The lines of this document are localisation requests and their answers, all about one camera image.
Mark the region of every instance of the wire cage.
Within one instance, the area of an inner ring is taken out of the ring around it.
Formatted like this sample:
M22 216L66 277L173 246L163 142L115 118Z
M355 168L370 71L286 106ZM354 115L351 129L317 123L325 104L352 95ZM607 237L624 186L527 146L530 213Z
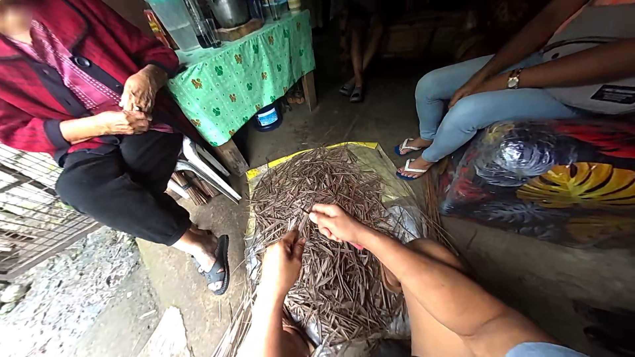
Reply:
M47 154L0 144L0 279L12 278L98 227L55 193Z

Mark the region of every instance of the red cardigan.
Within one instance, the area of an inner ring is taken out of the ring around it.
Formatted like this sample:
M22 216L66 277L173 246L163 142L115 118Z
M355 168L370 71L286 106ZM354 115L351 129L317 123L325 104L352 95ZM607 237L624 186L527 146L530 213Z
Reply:
M89 60L91 71L102 75L86 71L88 74L119 93L126 79L147 64L162 67L170 77L178 70L173 50L143 34L101 0L32 2L34 18L45 24L74 56ZM0 142L56 158L65 152L94 149L111 142L103 137L76 145L66 142L59 122L88 113L72 110L64 98L64 87L51 87L41 73L49 71L41 71L41 64L29 60L8 39L0 37ZM165 89L157 94L154 112L160 112L169 119L168 124L201 143L196 129Z

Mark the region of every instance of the elderly woman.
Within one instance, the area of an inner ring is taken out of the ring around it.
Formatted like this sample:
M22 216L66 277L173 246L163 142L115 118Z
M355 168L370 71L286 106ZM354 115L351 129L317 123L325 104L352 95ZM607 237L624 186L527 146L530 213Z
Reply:
M110 227L191 254L209 288L229 284L227 238L165 194L182 134L160 88L174 51L101 0L0 0L0 141L47 152L64 202Z
M553 0L496 55L426 74L419 136L395 147L425 150L397 176L419 178L497 121L635 111L634 18L635 0Z

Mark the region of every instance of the wristwatch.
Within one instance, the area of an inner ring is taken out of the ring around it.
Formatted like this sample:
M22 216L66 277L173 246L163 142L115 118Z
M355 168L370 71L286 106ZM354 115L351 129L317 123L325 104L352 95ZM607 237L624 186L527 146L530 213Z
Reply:
M507 89L518 89L518 83L520 83L520 72L523 68L517 68L511 71L509 78L507 78Z

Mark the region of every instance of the green tablecloth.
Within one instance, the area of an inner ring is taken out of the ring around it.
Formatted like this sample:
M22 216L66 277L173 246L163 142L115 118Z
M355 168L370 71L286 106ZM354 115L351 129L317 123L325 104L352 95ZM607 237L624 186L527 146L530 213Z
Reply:
M187 69L168 81L175 100L213 146L315 69L309 12L287 14L220 48L177 51Z

